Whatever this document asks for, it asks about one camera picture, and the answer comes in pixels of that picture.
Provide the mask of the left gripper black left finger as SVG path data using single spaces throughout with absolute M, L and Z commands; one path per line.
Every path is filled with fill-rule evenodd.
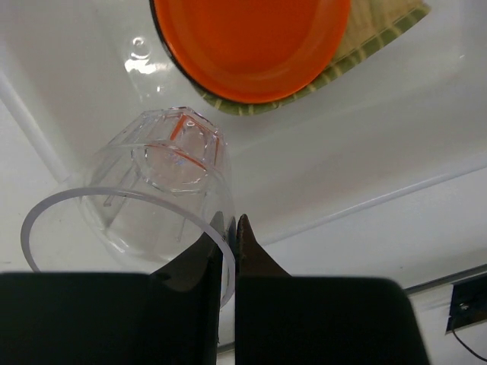
M 3 364 L 214 364 L 223 258 L 208 234 L 155 273 L 1 276 Z

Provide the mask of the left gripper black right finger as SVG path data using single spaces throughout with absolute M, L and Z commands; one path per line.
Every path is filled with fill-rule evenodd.
M 237 224 L 237 364 L 427 364 L 405 291 L 386 278 L 292 276 Z

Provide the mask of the clear plastic cup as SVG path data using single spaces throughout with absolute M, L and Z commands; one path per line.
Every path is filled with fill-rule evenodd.
M 167 73 L 173 68 L 165 52 L 154 49 L 144 36 L 135 36 L 129 42 L 124 67 L 141 98 L 154 97 L 165 88 Z
M 235 289 L 234 203 L 224 135 L 189 107 L 143 112 L 21 227 L 33 271 L 153 273 L 206 237 L 223 255 L 221 303 Z

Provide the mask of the orange plastic plate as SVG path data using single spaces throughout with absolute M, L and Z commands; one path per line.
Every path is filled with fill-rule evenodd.
M 175 66 L 225 100 L 268 103 L 312 82 L 339 48 L 349 1 L 152 1 Z

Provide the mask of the woven bamboo basket tray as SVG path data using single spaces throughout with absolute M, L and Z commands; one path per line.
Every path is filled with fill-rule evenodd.
M 206 103 L 223 113 L 233 116 L 267 113 L 327 86 L 401 37 L 426 17 L 430 10 L 429 5 L 420 0 L 352 1 L 344 36 L 331 63 L 298 92 L 277 101 L 238 103 L 224 100 L 196 84 L 193 88 Z

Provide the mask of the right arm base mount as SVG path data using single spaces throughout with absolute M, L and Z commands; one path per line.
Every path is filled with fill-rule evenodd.
M 446 333 L 451 333 L 457 342 L 478 360 L 486 357 L 477 354 L 457 334 L 461 328 L 486 320 L 486 276 L 459 281 L 453 285 Z

